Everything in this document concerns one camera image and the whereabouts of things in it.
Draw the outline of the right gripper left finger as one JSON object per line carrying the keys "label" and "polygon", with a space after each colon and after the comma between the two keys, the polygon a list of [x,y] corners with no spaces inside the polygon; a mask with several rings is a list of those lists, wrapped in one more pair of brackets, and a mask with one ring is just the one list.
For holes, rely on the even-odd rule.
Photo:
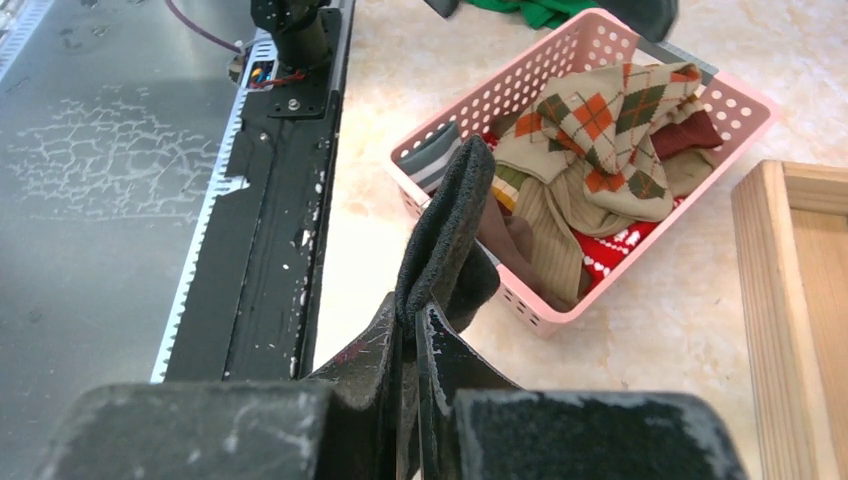
{"label": "right gripper left finger", "polygon": [[399,329],[387,295],[298,381],[115,384],[83,394],[38,479],[399,479]]}

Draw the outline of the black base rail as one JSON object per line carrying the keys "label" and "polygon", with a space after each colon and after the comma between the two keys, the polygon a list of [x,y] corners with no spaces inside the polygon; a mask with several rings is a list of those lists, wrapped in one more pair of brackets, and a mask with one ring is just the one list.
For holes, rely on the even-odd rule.
{"label": "black base rail", "polygon": [[276,381],[313,367],[354,5],[321,12],[329,62],[239,82],[151,374]]}

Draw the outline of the green cloth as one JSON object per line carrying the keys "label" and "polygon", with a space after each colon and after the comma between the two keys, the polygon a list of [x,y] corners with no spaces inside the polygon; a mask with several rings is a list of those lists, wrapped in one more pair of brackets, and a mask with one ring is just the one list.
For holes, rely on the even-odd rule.
{"label": "green cloth", "polygon": [[519,15],[534,30],[556,29],[584,10],[598,7],[591,0],[467,0],[475,7]]}

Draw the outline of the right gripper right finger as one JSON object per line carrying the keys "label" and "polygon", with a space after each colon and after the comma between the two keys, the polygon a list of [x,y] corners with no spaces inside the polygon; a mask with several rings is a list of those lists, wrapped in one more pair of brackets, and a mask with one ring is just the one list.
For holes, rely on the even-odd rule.
{"label": "right gripper right finger", "polygon": [[531,391],[460,338],[441,309],[416,315],[426,479],[742,479],[724,422],[702,399],[643,391]]}

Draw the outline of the wooden rack stand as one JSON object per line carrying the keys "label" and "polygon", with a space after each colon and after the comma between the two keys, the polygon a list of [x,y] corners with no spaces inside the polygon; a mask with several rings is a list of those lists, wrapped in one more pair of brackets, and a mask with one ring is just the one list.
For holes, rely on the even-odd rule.
{"label": "wooden rack stand", "polygon": [[733,190],[763,475],[847,475],[847,172],[765,160]]}

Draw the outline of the striped socks in basket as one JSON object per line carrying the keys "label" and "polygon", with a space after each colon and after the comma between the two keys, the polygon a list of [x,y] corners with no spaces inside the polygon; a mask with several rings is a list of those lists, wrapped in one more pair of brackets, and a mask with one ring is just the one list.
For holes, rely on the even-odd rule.
{"label": "striped socks in basket", "polygon": [[550,79],[486,139],[479,241],[553,309],[573,309],[716,169],[701,78],[679,62]]}

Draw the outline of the pink plastic basket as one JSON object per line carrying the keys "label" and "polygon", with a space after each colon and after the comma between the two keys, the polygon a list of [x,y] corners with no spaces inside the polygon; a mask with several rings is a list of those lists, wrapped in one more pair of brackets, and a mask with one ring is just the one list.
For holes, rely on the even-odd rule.
{"label": "pink plastic basket", "polygon": [[777,105],[756,89],[675,45],[667,41],[652,42],[608,11],[590,8],[548,33],[466,95],[432,115],[398,143],[384,164],[397,185],[407,211],[412,217],[419,218],[429,206],[430,197],[397,163],[433,136],[440,127],[454,121],[463,138],[484,132],[490,118],[525,107],[535,100],[539,88],[548,78],[582,72],[604,62],[629,60],[636,51],[642,51],[662,63],[684,61],[698,65],[703,85],[700,99],[705,103],[707,114],[723,139],[722,145],[715,150],[720,165],[598,287],[592,289],[568,312],[553,310],[512,271],[493,258],[491,261],[501,280],[498,297],[504,299],[515,315],[540,337],[550,336],[565,324],[578,319],[648,251],[776,123]]}

